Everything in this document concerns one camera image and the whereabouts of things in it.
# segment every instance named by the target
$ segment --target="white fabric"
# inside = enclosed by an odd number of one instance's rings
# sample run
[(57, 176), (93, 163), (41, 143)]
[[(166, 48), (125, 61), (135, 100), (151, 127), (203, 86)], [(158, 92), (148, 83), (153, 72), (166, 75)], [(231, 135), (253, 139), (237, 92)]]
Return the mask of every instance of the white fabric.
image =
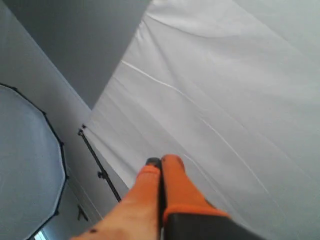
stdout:
[(65, 181), (43, 114), (0, 85), (0, 239), (25, 240), (51, 217)]
[(318, 1), (154, 0), (85, 134), (130, 187), (178, 154), (267, 239), (320, 236)]

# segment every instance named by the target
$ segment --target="octagonal softbox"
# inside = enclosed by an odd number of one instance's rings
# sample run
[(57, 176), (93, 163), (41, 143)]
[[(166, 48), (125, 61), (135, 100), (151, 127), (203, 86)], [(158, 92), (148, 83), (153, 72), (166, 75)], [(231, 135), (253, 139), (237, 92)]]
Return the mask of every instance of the octagonal softbox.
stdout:
[(0, 84), (0, 239), (26, 240), (56, 213), (66, 181), (46, 114)]

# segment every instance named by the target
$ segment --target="softbox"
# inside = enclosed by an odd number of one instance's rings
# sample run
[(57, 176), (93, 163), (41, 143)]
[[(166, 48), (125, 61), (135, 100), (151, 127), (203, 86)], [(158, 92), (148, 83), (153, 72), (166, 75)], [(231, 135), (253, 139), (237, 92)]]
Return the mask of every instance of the softbox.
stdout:
[(58, 213), (62, 146), (46, 114), (0, 84), (0, 239), (29, 239)]

